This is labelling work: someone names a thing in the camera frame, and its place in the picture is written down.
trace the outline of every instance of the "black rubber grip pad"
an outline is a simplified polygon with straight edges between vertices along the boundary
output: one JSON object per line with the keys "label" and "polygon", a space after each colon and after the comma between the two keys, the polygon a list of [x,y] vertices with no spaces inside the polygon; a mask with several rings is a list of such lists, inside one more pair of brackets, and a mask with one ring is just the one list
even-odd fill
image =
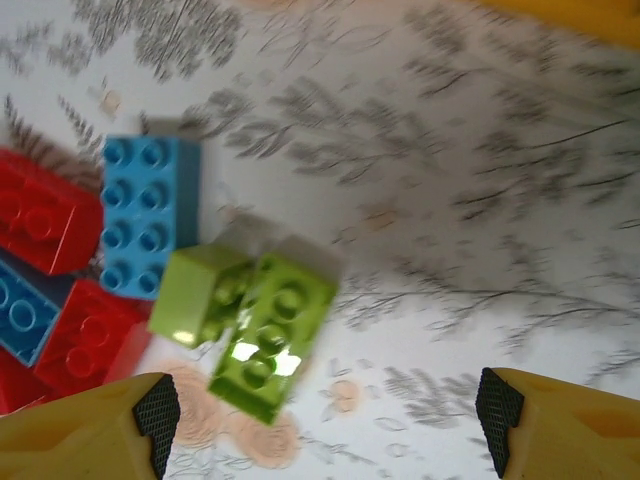
{"label": "black rubber grip pad", "polygon": [[493,458],[498,477],[503,478],[509,462],[509,427],[517,427],[524,395],[502,380],[490,368],[482,370],[476,398],[476,412]]}
{"label": "black rubber grip pad", "polygon": [[178,392],[173,377],[164,375],[133,407],[140,435],[151,438],[151,465],[161,480],[167,469],[171,444],[180,420]]}

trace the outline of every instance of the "white patterned surface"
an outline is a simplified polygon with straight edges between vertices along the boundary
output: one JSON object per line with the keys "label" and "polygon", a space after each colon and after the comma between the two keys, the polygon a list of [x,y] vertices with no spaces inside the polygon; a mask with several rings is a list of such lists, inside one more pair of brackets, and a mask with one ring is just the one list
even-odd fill
{"label": "white patterned surface", "polygon": [[204,134],[205,240],[249,209],[350,257],[282,424],[218,405],[168,478],[495,478],[484,366],[640,398],[640,54],[453,0],[267,3],[0,0],[7,141],[98,189],[104,135],[162,117]]}

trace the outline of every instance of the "blue lego brick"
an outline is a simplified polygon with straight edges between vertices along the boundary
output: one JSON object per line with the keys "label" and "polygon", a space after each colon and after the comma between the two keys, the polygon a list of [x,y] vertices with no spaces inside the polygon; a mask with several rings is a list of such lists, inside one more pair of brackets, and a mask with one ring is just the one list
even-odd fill
{"label": "blue lego brick", "polygon": [[0,249],[0,345],[27,367],[38,360],[73,282],[71,275],[46,276]]}
{"label": "blue lego brick", "polygon": [[107,138],[105,290],[154,300],[171,252],[198,243],[200,153],[200,145],[176,137]]}

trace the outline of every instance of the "toy block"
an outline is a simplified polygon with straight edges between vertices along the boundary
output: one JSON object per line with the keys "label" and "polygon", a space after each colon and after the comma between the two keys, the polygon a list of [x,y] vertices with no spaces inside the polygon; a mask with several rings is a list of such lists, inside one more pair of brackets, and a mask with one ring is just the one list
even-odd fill
{"label": "toy block", "polygon": [[640,49],[640,0],[481,0],[544,22]]}
{"label": "toy block", "polygon": [[159,480],[179,419],[162,373],[25,409],[0,418],[0,478]]}
{"label": "toy block", "polygon": [[153,300],[173,250],[198,243],[200,146],[172,137],[110,137],[103,151],[108,291]]}
{"label": "toy block", "polygon": [[149,330],[187,348],[219,340],[235,325],[252,274],[248,256],[220,244],[173,252]]}
{"label": "toy block", "polygon": [[29,158],[0,148],[0,246],[48,275],[89,264],[100,200]]}
{"label": "toy block", "polygon": [[48,277],[0,249],[0,345],[32,366],[71,290],[70,275]]}
{"label": "toy block", "polygon": [[500,478],[640,478],[640,401],[485,368],[476,411]]}
{"label": "toy block", "polygon": [[6,415],[36,402],[49,393],[49,388],[0,347],[0,415]]}
{"label": "toy block", "polygon": [[[135,369],[151,338],[146,333],[146,320],[136,301],[111,295],[91,280],[78,280],[35,374],[62,396],[125,378]],[[137,325],[142,333],[130,337]],[[129,346],[132,339],[140,345]]]}
{"label": "toy block", "polygon": [[275,253],[264,255],[209,389],[272,424],[309,356],[337,285]]}

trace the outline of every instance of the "green lego brick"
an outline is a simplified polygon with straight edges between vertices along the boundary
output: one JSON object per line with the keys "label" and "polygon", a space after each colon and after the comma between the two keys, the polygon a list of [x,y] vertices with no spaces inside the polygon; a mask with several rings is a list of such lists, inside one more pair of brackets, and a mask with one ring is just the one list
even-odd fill
{"label": "green lego brick", "polygon": [[264,255],[209,390],[272,424],[309,356],[337,285],[280,255]]}
{"label": "green lego brick", "polygon": [[149,330],[187,348],[219,340],[236,322],[249,288],[253,262],[218,245],[198,245],[171,254],[153,308]]}

